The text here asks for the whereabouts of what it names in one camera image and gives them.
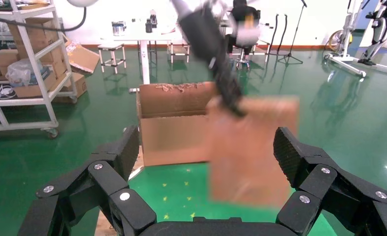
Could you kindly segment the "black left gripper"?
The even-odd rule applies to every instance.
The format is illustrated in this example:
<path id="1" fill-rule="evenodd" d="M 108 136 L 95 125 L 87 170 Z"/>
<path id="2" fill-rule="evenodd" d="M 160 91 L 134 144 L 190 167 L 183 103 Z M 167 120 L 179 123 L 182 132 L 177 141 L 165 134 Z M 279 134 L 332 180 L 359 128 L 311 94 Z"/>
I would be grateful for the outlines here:
<path id="1" fill-rule="evenodd" d="M 223 104 L 236 116 L 244 117 L 238 106 L 243 93 L 227 60 L 225 37 L 211 7 L 182 7 L 177 13 L 179 26 L 194 55 L 210 67 Z"/>

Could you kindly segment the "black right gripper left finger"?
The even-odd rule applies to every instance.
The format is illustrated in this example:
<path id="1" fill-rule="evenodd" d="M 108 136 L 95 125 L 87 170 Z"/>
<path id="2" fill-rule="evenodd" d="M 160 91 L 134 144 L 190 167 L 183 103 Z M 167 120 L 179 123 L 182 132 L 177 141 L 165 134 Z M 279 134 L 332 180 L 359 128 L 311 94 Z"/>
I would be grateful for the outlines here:
<path id="1" fill-rule="evenodd" d="M 131 125 L 117 141 L 98 146 L 84 164 L 40 187 L 18 235 L 69 236 L 72 227 L 96 207 L 118 235 L 141 235 L 157 216 L 129 187 L 138 153 L 139 130 Z"/>

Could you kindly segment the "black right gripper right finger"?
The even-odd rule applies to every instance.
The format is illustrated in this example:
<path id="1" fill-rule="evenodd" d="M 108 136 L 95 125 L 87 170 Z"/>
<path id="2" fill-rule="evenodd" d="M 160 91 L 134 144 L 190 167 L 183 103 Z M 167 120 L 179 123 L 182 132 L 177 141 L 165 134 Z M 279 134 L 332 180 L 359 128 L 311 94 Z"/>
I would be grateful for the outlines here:
<path id="1" fill-rule="evenodd" d="M 321 148 L 306 145 L 286 127 L 275 132 L 274 157 L 295 192 L 276 217 L 305 236 L 322 211 L 356 236 L 387 236 L 387 191 L 341 167 Z"/>

